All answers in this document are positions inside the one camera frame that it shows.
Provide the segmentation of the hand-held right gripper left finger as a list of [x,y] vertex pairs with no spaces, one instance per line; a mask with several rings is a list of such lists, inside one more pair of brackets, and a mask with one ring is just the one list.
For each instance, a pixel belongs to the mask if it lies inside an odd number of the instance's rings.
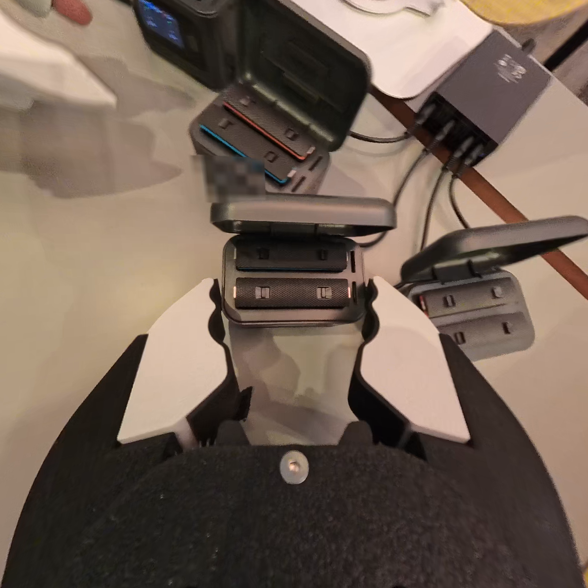
[[192,450],[213,445],[223,422],[244,421],[252,388],[240,389],[224,339],[219,281],[204,279],[149,329],[118,443],[172,435]]

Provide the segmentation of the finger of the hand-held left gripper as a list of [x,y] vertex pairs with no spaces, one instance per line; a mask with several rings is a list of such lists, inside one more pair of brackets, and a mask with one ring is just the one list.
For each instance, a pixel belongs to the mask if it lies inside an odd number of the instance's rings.
[[73,53],[1,15],[1,108],[35,102],[114,109],[114,92]]

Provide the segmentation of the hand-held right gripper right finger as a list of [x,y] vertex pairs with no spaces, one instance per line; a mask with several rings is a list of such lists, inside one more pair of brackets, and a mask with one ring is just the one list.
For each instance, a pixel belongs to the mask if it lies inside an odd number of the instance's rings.
[[366,288],[362,337],[348,404],[371,444],[468,449],[472,436],[439,331],[384,279]]

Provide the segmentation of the black battery charging case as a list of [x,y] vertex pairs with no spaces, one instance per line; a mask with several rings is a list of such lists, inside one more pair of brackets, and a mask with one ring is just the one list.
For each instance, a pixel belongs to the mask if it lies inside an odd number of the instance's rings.
[[293,1],[238,1],[236,41],[235,81],[190,123],[195,153],[246,159],[207,136],[199,124],[253,129],[223,106],[226,97],[253,95],[301,127],[316,145],[309,158],[293,157],[298,172],[289,183],[280,185],[265,174],[268,191],[317,194],[330,155],[348,137],[371,86],[368,57]]
[[429,319],[437,328],[461,320],[522,312],[533,324],[520,283],[505,267],[547,254],[586,237],[587,220],[577,216],[451,232],[403,264],[399,290],[420,309],[416,295],[424,291],[508,277],[518,289],[518,303]]
[[[210,224],[227,234],[222,257],[222,311],[239,384],[252,388],[243,423],[253,445],[330,445],[356,418],[348,405],[350,378],[366,313],[363,246],[396,227],[392,205],[379,198],[235,196],[210,206]],[[342,272],[242,271],[240,241],[340,242]],[[239,310],[239,277],[342,278],[355,299],[342,310]]]
[[132,1],[146,44],[209,89],[236,75],[237,1]]

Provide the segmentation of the person's left hand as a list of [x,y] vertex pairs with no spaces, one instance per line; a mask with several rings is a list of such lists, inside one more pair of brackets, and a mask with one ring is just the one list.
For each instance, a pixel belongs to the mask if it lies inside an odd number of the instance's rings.
[[85,1],[52,1],[52,8],[63,18],[79,26],[88,26],[93,19],[92,12]]

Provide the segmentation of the black multi-port power hub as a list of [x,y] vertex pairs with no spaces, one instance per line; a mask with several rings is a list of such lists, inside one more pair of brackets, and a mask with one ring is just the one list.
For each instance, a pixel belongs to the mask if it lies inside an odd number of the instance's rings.
[[475,166],[493,153],[548,87],[552,76],[501,30],[492,31],[431,92],[418,111],[422,128]]

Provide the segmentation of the white stand base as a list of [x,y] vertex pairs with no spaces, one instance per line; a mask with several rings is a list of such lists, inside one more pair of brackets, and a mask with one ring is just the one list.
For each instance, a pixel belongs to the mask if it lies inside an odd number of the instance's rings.
[[392,98],[421,94],[492,31],[461,1],[295,1],[371,64],[371,84]]

